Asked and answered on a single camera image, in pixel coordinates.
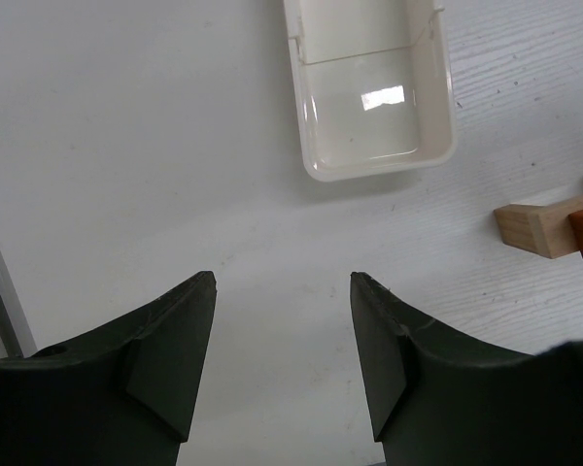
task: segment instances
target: table surface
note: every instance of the table surface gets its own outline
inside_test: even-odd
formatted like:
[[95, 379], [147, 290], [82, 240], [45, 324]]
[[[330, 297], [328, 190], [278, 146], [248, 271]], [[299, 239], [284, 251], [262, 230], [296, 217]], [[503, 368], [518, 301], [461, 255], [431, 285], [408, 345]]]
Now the table surface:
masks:
[[583, 0], [445, 3], [454, 158], [324, 184], [282, 1], [0, 2], [0, 245], [38, 346], [216, 272], [180, 465], [382, 459], [352, 271], [511, 349], [583, 339], [583, 261], [502, 245], [491, 215], [583, 192]]

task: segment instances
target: gray metal bar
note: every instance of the gray metal bar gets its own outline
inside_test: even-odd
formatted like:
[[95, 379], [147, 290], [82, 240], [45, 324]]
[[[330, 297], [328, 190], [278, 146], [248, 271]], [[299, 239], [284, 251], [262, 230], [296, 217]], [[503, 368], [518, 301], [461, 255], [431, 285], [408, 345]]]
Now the gray metal bar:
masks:
[[9, 356], [29, 356], [37, 351], [28, 321], [1, 253], [0, 338]]

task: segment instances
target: white plastic container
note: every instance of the white plastic container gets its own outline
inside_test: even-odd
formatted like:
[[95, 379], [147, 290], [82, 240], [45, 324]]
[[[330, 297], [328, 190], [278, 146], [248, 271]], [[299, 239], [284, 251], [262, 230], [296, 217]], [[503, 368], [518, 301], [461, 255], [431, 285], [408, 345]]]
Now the white plastic container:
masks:
[[304, 166], [316, 180], [429, 167], [456, 146], [441, 0], [285, 0]]

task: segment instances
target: white tabletop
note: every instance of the white tabletop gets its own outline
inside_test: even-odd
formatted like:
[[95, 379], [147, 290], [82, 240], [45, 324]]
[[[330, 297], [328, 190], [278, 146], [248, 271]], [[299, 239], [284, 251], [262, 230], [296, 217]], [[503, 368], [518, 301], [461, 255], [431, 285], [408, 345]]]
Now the white tabletop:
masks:
[[363, 466], [352, 271], [486, 341], [583, 338], [583, 261], [492, 210], [583, 191], [583, 0], [447, 0], [442, 167], [304, 172], [282, 1], [0, 2], [0, 245], [39, 347], [202, 269], [219, 301], [180, 465]]

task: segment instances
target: rectangular bin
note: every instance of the rectangular bin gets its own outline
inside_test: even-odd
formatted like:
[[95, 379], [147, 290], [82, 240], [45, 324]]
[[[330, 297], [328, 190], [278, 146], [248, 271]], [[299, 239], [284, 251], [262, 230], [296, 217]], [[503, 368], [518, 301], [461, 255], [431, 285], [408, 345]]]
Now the rectangular bin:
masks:
[[316, 180], [444, 163], [456, 146], [438, 0], [285, 0], [304, 166]]

